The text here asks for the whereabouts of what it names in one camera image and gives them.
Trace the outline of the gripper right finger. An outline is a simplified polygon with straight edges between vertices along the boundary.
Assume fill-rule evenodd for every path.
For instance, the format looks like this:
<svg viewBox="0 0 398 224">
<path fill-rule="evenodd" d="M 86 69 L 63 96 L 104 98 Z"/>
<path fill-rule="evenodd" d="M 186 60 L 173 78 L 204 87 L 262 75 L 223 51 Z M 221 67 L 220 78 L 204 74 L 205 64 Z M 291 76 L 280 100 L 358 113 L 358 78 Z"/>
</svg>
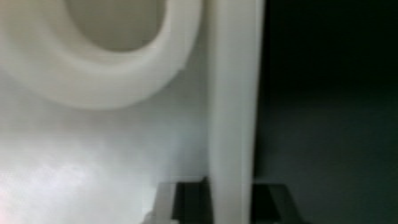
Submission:
<svg viewBox="0 0 398 224">
<path fill-rule="evenodd" d="M 282 184 L 252 186 L 252 224 L 307 224 Z"/>
</svg>

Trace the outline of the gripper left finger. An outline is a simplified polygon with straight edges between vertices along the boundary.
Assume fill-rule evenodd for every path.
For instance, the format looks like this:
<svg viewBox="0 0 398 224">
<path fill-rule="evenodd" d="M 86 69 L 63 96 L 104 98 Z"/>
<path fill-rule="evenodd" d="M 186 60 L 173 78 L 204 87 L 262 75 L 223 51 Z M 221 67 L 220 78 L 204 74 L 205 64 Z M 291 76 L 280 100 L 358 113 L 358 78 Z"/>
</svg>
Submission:
<svg viewBox="0 0 398 224">
<path fill-rule="evenodd" d="M 143 224 L 177 224 L 177 220 L 172 218 L 173 196 L 175 184 L 161 183 L 157 185 L 152 209 L 147 213 Z"/>
</svg>

